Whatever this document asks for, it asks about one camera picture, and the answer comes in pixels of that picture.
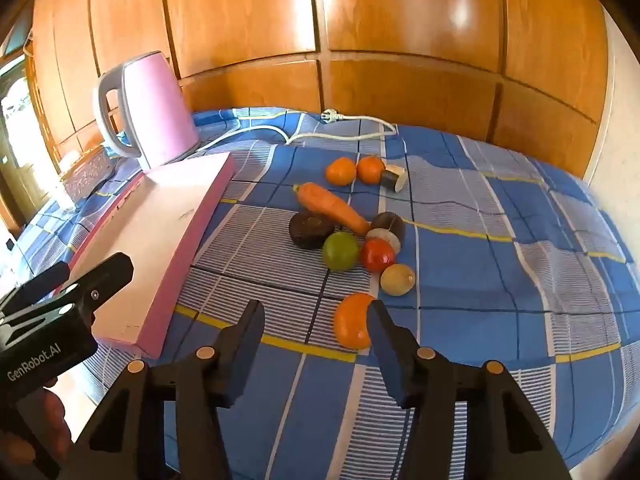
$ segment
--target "lime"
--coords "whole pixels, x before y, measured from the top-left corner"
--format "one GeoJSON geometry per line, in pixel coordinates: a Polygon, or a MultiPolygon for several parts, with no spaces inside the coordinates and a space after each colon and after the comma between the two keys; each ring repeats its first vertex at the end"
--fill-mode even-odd
{"type": "Polygon", "coordinates": [[[338,231],[329,236],[322,246],[322,259],[331,270],[349,270],[358,261],[360,247],[351,233],[338,231]]]}

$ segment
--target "white cable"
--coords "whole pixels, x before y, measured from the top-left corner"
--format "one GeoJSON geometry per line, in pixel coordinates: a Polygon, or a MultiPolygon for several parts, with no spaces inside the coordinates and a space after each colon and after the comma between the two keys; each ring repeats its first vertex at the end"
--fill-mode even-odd
{"type": "Polygon", "coordinates": [[[249,126],[247,128],[240,128],[239,130],[231,130],[230,132],[227,132],[226,134],[219,136],[217,139],[212,140],[209,144],[205,144],[201,148],[198,148],[198,151],[202,152],[203,150],[208,150],[211,146],[219,143],[221,140],[225,140],[234,135],[243,134],[251,130],[273,130],[274,132],[278,132],[281,136],[283,136],[287,144],[289,143],[289,136],[285,132],[283,132],[281,129],[277,128],[276,126],[269,126],[268,124],[262,124],[260,126],[249,126]]]}
{"type": "Polygon", "coordinates": [[[340,118],[343,119],[365,119],[369,121],[374,121],[375,123],[384,124],[387,128],[389,128],[393,133],[396,132],[396,127],[391,123],[387,123],[386,121],[379,119],[377,117],[370,117],[368,115],[342,115],[340,114],[340,118]]]}
{"type": "Polygon", "coordinates": [[[211,142],[208,142],[201,148],[198,148],[198,151],[202,152],[204,150],[208,150],[211,146],[216,145],[221,140],[225,140],[234,135],[243,134],[251,130],[273,130],[274,132],[278,132],[284,138],[286,146],[289,146],[294,140],[301,139],[303,137],[319,137],[321,139],[332,139],[332,140],[364,140],[364,139],[377,139],[379,137],[386,137],[389,135],[395,135],[397,133],[395,126],[393,126],[391,123],[387,123],[386,121],[383,121],[382,119],[379,119],[376,117],[370,117],[366,115],[362,115],[362,116],[342,115],[336,112],[335,110],[331,110],[331,109],[325,110],[324,112],[322,112],[321,117],[327,123],[333,123],[335,121],[348,120],[348,119],[360,119],[360,120],[364,119],[364,120],[374,121],[376,123],[382,124],[383,126],[386,126],[387,128],[389,128],[390,131],[376,132],[374,134],[365,134],[365,135],[359,135],[359,136],[353,136],[353,137],[337,136],[337,135],[331,135],[331,134],[319,134],[316,132],[306,133],[306,134],[294,134],[293,136],[289,137],[283,130],[281,130],[277,126],[271,126],[269,124],[261,124],[257,126],[249,126],[247,128],[240,128],[239,130],[232,130],[230,132],[227,132],[226,134],[219,136],[217,139],[214,139],[211,142]]]}
{"type": "Polygon", "coordinates": [[[338,135],[331,134],[296,134],[289,139],[287,144],[292,143],[294,140],[300,139],[302,137],[321,137],[322,139],[333,139],[333,140],[364,140],[364,139],[377,139],[379,137],[385,137],[388,135],[395,135],[395,132],[377,132],[375,134],[365,134],[359,135],[355,137],[341,137],[338,135]]]}

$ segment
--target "toy vegetable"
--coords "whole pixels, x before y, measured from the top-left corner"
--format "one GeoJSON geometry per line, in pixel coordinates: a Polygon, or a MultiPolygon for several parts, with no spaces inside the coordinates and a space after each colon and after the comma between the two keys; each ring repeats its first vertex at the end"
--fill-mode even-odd
{"type": "Polygon", "coordinates": [[[309,211],[325,214],[357,235],[364,236],[369,231],[369,222],[356,213],[353,207],[324,187],[307,182],[294,186],[293,191],[298,201],[309,211]]]}
{"type": "Polygon", "coordinates": [[[300,211],[289,220],[291,241],[301,249],[321,249],[335,231],[334,221],[326,215],[300,211]]]}
{"type": "Polygon", "coordinates": [[[360,261],[369,272],[382,272],[396,262],[396,253],[382,238],[369,238],[360,251],[360,261]]]}
{"type": "Polygon", "coordinates": [[[402,296],[415,285],[415,272],[405,264],[393,264],[380,276],[380,287],[390,296],[402,296]]]}
{"type": "Polygon", "coordinates": [[[371,221],[367,240],[369,238],[386,240],[394,248],[394,252],[398,254],[404,241],[404,221],[390,211],[380,213],[371,221]]]}

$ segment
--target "kettle handle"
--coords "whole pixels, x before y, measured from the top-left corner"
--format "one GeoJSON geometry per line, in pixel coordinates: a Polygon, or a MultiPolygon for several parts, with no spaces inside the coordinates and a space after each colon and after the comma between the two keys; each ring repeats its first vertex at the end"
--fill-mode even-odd
{"type": "Polygon", "coordinates": [[[123,65],[118,65],[102,74],[98,83],[94,88],[94,115],[95,122],[100,128],[100,132],[107,142],[109,147],[118,155],[138,158],[142,156],[142,151],[136,143],[135,134],[130,127],[127,113],[126,100],[123,99],[124,93],[122,91],[122,72],[124,70],[123,65]],[[109,118],[109,105],[107,102],[107,92],[110,90],[118,91],[118,106],[120,107],[120,116],[125,122],[125,132],[127,138],[131,143],[131,146],[127,146],[118,138],[118,133],[114,130],[111,120],[109,118]]]}

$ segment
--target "bed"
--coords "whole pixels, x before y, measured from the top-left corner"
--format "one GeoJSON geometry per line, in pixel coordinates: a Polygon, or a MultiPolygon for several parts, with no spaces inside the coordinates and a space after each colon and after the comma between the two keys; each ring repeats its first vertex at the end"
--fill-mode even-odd
{"type": "MultiPolygon", "coordinates": [[[[270,125],[287,135],[356,136],[368,120],[325,124],[280,108],[194,115],[202,142],[270,125]]],[[[236,174],[191,264],[158,359],[171,362],[215,340],[247,298],[266,308],[265,332],[244,395],[220,423],[238,479],[393,479],[410,413],[386,395],[374,356],[342,348],[336,304],[351,292],[385,301],[397,324],[453,361],[503,362],[529,397],[569,468],[622,427],[638,402],[640,295],[636,264],[614,223],[579,179],[519,153],[413,126],[381,139],[305,138],[285,146],[272,130],[233,136],[236,174]],[[408,171],[400,193],[336,188],[324,168],[340,156],[377,154],[408,171]],[[328,187],[367,219],[393,211],[406,222],[398,261],[418,286],[387,296],[362,267],[329,272],[317,251],[294,247],[287,223],[300,210],[294,184],[328,187]]],[[[75,212],[48,203],[14,249],[28,279],[68,261],[140,168],[114,176],[75,212]]],[[[73,370],[99,402],[134,356],[100,346],[73,370]]],[[[466,406],[456,405],[451,478],[462,478],[466,406]]],[[[166,459],[178,468],[175,411],[167,403],[166,459]]]]}

